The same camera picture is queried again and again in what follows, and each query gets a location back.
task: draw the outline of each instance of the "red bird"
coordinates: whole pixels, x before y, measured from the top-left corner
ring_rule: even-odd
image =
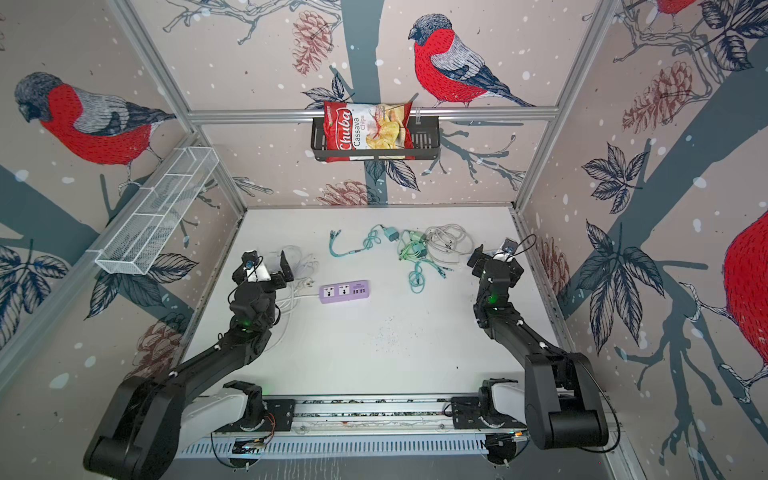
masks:
[[[672,15],[672,28],[670,31],[673,31],[676,28],[681,28],[674,16],[682,12],[683,8],[692,5],[695,0],[650,0],[650,2],[656,7],[656,13],[654,14],[654,19],[648,25],[648,30],[653,31],[651,26],[656,21],[656,18],[660,13],[666,13]]]
[[[742,379],[726,364],[720,368],[731,372],[744,387],[740,402],[749,403],[750,387],[760,379],[768,377],[768,212],[749,225],[733,239],[725,254],[723,263],[723,284],[727,299],[726,307],[717,308],[699,301],[693,286],[691,289],[699,307],[706,308],[729,318],[735,323],[747,342],[760,358],[763,368],[751,379]]]
[[[482,97],[501,97],[522,107],[533,107],[515,97],[485,66],[485,60],[469,49],[453,31],[445,15],[424,15],[411,28],[408,39],[415,41],[415,69],[419,83],[444,101],[469,102]]]
[[[151,151],[154,129],[176,117],[114,95],[92,94],[40,71],[24,77],[15,96],[24,119],[39,119],[73,154],[95,164],[125,165],[128,181],[119,190],[138,185],[131,180],[131,162]]]

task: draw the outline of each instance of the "black metal basket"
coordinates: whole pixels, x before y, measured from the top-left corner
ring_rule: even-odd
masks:
[[[388,150],[327,150],[328,141],[323,128],[324,119],[314,118],[312,122],[312,151],[315,160],[326,161],[330,157],[349,157],[350,160],[371,160],[361,157],[373,157],[373,160],[435,160],[440,156],[439,118],[435,116],[413,117],[408,119],[413,148],[393,148]]]

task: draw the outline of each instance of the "bird beak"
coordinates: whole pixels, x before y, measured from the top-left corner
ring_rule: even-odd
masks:
[[[18,111],[22,113],[22,117],[24,117],[27,123],[29,123],[29,121],[31,120],[31,116],[29,114],[29,105],[26,105],[26,104],[19,105]]]

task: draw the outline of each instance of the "white table surface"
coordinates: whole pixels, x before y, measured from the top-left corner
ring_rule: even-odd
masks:
[[[466,266],[468,256],[446,279],[423,265],[426,285],[420,294],[409,288],[413,264],[397,260],[397,242],[384,238],[371,250],[331,257],[331,230],[342,230],[334,243],[334,250],[341,253],[360,248],[377,223],[398,231],[458,223],[486,250],[498,248],[505,237],[519,241],[506,207],[249,210],[185,359],[209,348],[218,333],[229,329],[231,274],[245,250],[267,252],[297,245],[319,261],[313,275],[318,289],[329,283],[368,280],[371,296],[330,304],[300,300],[290,322],[284,317],[272,331],[270,346],[287,328],[280,344],[208,392],[234,379],[261,385],[265,395],[294,396],[476,392],[483,379],[521,379],[520,363],[477,327],[472,304],[479,279]],[[517,258],[526,272],[510,290],[510,300],[529,325],[557,344],[528,261],[525,255]],[[278,299],[284,296],[286,290],[278,291]]]

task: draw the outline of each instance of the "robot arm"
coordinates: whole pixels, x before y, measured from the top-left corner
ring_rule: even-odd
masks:
[[[85,453],[87,470],[117,480],[160,478],[176,455],[180,436],[194,442],[244,413],[256,423],[261,420],[261,388],[250,384],[229,382],[217,396],[194,402],[224,376],[258,358],[269,342],[270,328],[280,319],[275,318],[275,291],[293,281],[293,274],[285,254],[282,271],[266,276],[268,280],[259,268],[255,251],[243,254],[243,264],[233,274],[234,316],[215,345],[175,369],[149,379],[132,376],[118,386]]]
[[[467,264],[480,277],[474,305],[478,326],[525,368],[524,392],[509,381],[485,381],[481,406],[491,415],[507,413],[525,422],[540,449],[605,445],[607,423],[587,357],[549,343],[509,302],[508,289],[524,272],[517,260],[494,260],[481,245]]]

